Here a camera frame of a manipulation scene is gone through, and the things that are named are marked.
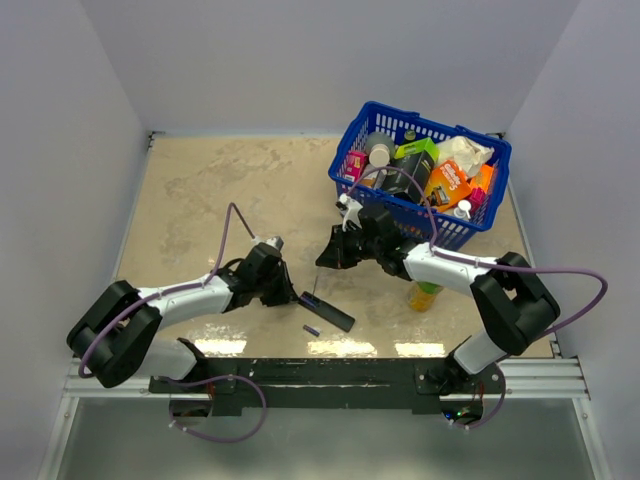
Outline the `thin clear-handled screwdriver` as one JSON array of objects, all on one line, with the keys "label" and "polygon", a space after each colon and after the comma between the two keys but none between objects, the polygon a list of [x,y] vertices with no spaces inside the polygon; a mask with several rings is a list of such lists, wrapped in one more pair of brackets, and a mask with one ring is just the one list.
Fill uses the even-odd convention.
[{"label": "thin clear-handled screwdriver", "polygon": [[317,289],[317,285],[318,285],[318,281],[319,281],[319,276],[320,276],[320,267],[317,267],[316,268],[316,272],[315,272],[313,287],[312,287],[312,290],[311,290],[311,293],[314,296],[315,296],[315,293],[316,293],[316,289]]}]

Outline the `blue purple battery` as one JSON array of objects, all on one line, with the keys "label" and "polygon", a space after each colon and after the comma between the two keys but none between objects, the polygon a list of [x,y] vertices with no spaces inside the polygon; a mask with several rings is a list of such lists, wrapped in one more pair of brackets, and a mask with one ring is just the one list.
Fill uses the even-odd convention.
[{"label": "blue purple battery", "polygon": [[303,325],[303,327],[302,327],[302,328],[303,328],[303,330],[305,330],[306,332],[308,332],[308,333],[310,333],[311,335],[314,335],[314,336],[316,336],[316,337],[318,337],[318,336],[320,335],[320,331],[319,331],[319,330],[317,330],[317,329],[315,329],[315,328],[313,328],[313,327],[311,327],[311,326],[309,326],[309,325],[306,325],[306,324],[305,324],[305,325]]}]

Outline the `black remote control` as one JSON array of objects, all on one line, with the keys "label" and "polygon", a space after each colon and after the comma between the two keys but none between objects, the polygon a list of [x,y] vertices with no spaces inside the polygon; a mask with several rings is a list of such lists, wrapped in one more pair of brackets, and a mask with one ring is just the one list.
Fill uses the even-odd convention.
[{"label": "black remote control", "polygon": [[[301,300],[301,297],[309,297],[315,300],[317,302],[317,305],[313,306],[307,304]],[[349,333],[355,324],[355,318],[353,316],[345,313],[344,311],[336,308],[335,306],[312,295],[307,291],[304,291],[299,296],[298,303],[310,312],[314,313],[315,315],[319,316],[320,318],[324,319],[325,321],[345,333]]]}]

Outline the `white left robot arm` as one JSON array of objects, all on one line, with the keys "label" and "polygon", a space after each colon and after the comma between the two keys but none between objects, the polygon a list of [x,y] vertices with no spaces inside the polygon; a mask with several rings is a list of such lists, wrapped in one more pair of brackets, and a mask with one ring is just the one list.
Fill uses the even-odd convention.
[{"label": "white left robot arm", "polygon": [[109,285],[67,335],[66,343],[83,362],[81,375],[93,375],[105,388],[134,376],[169,377],[185,392],[207,380],[202,353],[184,339],[156,334],[197,317],[225,314],[257,298],[266,307],[298,299],[282,258],[283,240],[255,244],[236,268],[165,288],[134,288],[122,280]]}]

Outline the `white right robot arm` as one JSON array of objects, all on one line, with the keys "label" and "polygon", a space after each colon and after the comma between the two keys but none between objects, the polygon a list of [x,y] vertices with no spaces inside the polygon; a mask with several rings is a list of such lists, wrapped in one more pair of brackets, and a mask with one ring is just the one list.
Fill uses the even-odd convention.
[{"label": "white right robot arm", "polygon": [[555,298],[519,254],[476,259],[419,243],[403,236],[381,204],[365,206],[357,217],[332,227],[318,267],[344,270],[374,260],[391,276],[435,284],[475,301],[483,330],[447,356],[440,374],[456,392],[469,392],[489,365],[522,354],[559,317]]}]

